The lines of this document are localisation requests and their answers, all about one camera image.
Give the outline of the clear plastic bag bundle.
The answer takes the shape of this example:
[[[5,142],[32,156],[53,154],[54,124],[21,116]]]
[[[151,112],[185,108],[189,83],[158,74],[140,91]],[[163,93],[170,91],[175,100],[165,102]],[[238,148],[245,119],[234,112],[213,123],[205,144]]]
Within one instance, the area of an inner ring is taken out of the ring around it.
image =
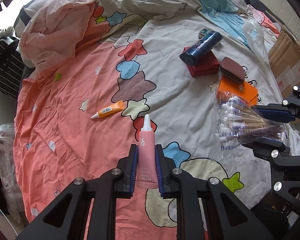
[[[23,198],[15,175],[13,160],[14,124],[0,125],[0,179],[9,214],[20,224]]]

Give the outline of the maroon zip case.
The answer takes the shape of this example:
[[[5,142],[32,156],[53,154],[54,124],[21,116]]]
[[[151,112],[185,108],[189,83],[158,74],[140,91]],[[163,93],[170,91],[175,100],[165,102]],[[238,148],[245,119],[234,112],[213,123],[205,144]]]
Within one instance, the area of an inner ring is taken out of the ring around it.
[[[245,81],[243,67],[229,57],[224,57],[221,62],[220,70],[224,75],[238,83],[243,83]]]

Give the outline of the bag of cotton swabs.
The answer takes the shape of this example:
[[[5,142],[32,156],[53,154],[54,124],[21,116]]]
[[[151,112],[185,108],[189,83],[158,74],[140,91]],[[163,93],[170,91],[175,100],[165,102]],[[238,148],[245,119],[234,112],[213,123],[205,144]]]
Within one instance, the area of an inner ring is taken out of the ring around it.
[[[266,119],[255,106],[233,92],[218,92],[214,111],[215,140],[221,147],[221,158],[257,139],[289,146],[288,131],[283,123]]]

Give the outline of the pink cosmetic tube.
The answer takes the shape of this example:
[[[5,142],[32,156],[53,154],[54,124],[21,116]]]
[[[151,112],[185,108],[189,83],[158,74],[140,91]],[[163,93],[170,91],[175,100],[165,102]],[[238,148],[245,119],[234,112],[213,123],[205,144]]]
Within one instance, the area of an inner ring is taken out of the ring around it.
[[[155,163],[155,133],[151,127],[149,114],[145,115],[143,127],[139,133],[136,185],[143,189],[158,188]]]

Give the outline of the small orange tube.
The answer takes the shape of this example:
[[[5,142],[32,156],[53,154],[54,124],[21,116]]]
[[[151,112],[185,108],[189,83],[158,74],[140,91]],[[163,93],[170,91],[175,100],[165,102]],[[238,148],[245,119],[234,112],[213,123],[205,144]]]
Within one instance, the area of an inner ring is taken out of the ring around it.
[[[91,119],[97,119],[97,118],[104,118],[106,116],[112,115],[114,113],[120,112],[125,109],[125,104],[122,100],[111,104],[110,106],[103,108],[99,111],[97,111]]]

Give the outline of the red embossed gift box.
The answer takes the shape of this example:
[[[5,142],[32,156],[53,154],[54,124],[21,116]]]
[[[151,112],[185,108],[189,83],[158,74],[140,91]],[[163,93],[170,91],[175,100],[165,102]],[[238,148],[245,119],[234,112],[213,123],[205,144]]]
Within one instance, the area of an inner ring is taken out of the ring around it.
[[[217,74],[220,67],[220,62],[215,57],[212,51],[203,55],[196,65],[189,66],[186,64],[192,77]]]

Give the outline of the orange paper envelope box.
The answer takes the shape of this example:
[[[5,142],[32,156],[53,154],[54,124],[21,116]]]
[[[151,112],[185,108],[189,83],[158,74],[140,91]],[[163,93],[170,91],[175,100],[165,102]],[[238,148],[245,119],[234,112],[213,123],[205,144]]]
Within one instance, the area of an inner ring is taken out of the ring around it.
[[[257,105],[258,90],[254,86],[246,81],[238,83],[223,75],[217,89],[217,96],[225,100],[232,95],[243,98],[250,105]]]

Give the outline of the dark blue shampoo bottle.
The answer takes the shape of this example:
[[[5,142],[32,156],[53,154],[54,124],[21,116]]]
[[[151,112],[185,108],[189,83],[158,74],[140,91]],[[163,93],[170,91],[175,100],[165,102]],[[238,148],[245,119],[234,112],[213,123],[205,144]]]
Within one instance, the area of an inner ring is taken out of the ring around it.
[[[222,39],[223,37],[219,32],[211,31],[194,45],[182,52],[179,55],[179,58],[188,66],[193,67],[203,55],[210,52]]]

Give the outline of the starry night small box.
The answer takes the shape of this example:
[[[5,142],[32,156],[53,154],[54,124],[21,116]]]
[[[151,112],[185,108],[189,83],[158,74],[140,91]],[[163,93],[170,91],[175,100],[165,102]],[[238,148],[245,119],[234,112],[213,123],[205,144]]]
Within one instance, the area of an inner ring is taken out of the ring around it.
[[[199,39],[203,39],[204,43],[211,46],[217,46],[223,39],[222,35],[217,31],[202,29],[198,34]]]

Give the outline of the cartoon star print duvet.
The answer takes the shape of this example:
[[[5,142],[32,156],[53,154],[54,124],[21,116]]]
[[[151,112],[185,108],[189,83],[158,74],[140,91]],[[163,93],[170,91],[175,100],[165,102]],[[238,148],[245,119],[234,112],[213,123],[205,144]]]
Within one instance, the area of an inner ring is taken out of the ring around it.
[[[243,64],[258,102],[279,102],[270,69],[248,47],[251,15],[226,13],[233,29],[213,23],[199,0],[49,0],[21,36],[34,73],[22,83],[14,120],[17,182],[29,226],[21,239],[50,239],[38,215],[77,177],[98,178],[138,142],[149,114],[157,143],[199,178],[217,177],[249,208],[270,191],[270,166],[238,146],[217,150],[212,108],[218,75],[194,78],[179,54],[202,28],[219,31],[217,59]],[[91,119],[122,100],[125,109]]]

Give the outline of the black striped suitcase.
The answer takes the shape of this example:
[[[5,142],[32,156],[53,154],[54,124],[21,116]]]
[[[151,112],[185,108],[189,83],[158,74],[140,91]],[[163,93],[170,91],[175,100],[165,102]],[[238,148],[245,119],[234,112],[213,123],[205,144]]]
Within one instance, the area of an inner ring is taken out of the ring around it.
[[[17,98],[25,64],[17,51],[19,40],[8,36],[0,38],[0,91]]]

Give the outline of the brown cardboard box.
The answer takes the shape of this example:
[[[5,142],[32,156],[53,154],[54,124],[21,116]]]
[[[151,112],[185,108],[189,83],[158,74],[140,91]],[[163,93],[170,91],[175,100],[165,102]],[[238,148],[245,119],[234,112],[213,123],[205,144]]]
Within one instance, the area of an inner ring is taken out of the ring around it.
[[[300,43],[282,29],[268,53],[271,71],[283,98],[300,85]]]

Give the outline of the white plastic bag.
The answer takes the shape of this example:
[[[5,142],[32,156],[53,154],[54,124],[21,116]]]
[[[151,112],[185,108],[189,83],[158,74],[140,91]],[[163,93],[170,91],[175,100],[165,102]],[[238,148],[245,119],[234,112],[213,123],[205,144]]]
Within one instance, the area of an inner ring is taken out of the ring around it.
[[[249,20],[243,24],[243,34],[251,51],[264,64],[269,64],[266,46],[264,45],[264,32],[255,20]]]

